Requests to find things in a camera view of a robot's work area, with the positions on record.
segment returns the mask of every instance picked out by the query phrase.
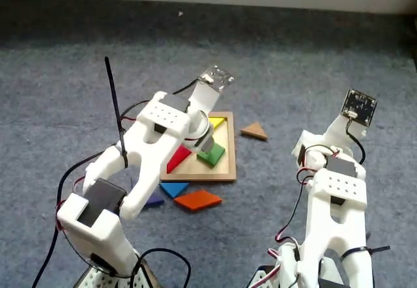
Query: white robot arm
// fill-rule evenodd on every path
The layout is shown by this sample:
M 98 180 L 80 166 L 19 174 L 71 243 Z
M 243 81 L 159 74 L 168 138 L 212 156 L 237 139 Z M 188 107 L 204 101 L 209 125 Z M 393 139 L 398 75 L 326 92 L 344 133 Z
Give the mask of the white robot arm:
M 122 136 L 87 167 L 83 196 L 70 194 L 57 213 L 77 251 L 113 276 L 129 277 L 138 253 L 124 236 L 120 217 L 135 218 L 160 181 L 160 172 L 181 144 L 190 150 L 209 151 L 213 125 L 208 114 L 233 77 L 217 66 L 196 82 L 187 100 L 158 92 Z M 140 167 L 128 194 L 108 181 L 126 165 Z
M 371 257 L 366 247 L 364 151 L 357 162 L 350 146 L 354 141 L 363 149 L 358 139 L 365 137 L 376 105 L 374 98 L 350 90 L 341 114 L 323 135 L 302 132 L 292 154 L 300 168 L 297 178 L 301 172 L 307 172 L 306 179 L 310 178 L 299 180 L 308 189 L 305 241 L 299 246 L 292 237 L 281 237 L 287 224 L 276 240 L 293 243 L 271 249 L 270 255 L 277 259 L 274 269 L 264 272 L 264 276 L 254 276 L 248 287 L 373 287 Z M 341 257 L 349 286 L 343 285 L 333 260 L 324 256 L 327 249 Z

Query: red triangle piece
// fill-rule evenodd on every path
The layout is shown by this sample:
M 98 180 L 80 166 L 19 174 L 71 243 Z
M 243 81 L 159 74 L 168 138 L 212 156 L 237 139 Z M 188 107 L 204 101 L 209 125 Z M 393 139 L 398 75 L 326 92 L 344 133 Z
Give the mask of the red triangle piece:
M 167 164 L 167 173 L 170 174 L 172 170 L 174 170 L 182 161 L 184 161 L 189 155 L 191 151 L 189 151 L 186 147 L 181 145 L 177 151 L 174 153 L 172 158 Z

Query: yellow triangle piece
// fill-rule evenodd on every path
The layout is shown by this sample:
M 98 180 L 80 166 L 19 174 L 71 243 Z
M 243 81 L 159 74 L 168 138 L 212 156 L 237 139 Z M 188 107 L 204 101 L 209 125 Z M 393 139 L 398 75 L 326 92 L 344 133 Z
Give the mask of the yellow triangle piece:
M 268 135 L 265 133 L 259 122 L 255 122 L 249 125 L 248 127 L 243 128 L 242 130 L 240 130 L 240 133 L 261 140 L 268 139 Z
M 208 120 L 213 124 L 213 127 L 216 128 L 224 121 L 224 117 L 209 117 Z

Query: green square piece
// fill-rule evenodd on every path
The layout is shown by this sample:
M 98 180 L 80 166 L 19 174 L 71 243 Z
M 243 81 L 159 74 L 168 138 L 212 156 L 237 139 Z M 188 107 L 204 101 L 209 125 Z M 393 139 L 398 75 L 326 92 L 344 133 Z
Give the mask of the green square piece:
M 211 167 L 215 167 L 225 151 L 226 149 L 224 149 L 221 145 L 214 143 L 213 149 L 211 149 L 210 152 L 200 152 L 197 154 L 197 158 L 206 162 Z

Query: gray carpet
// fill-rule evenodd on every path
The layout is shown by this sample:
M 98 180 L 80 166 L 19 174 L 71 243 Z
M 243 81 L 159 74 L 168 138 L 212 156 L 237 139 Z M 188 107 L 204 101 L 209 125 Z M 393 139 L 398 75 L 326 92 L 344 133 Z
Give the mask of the gray carpet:
M 369 246 L 392 250 L 373 257 L 376 287 L 416 282 L 417 81 L 405 18 L 112 0 L 0 0 L 0 13 L 0 286 L 30 286 L 50 245 L 61 175 L 117 139 L 105 55 L 123 109 L 218 63 L 237 80 L 216 109 L 233 111 L 236 131 L 259 121 L 270 135 L 236 138 L 236 183 L 189 189 L 207 189 L 222 205 L 189 214 L 166 197 L 124 222 L 139 251 L 183 253 L 189 287 L 245 287 L 273 263 L 266 249 L 295 202 L 293 145 L 303 128 L 324 132 L 354 87 L 379 99 L 364 140 L 367 230 Z M 128 187 L 134 176 L 113 180 Z M 289 229 L 299 240 L 305 219 L 306 195 Z M 149 261 L 166 287 L 182 287 L 181 262 Z M 84 269 L 60 236 L 39 287 L 71 287 Z

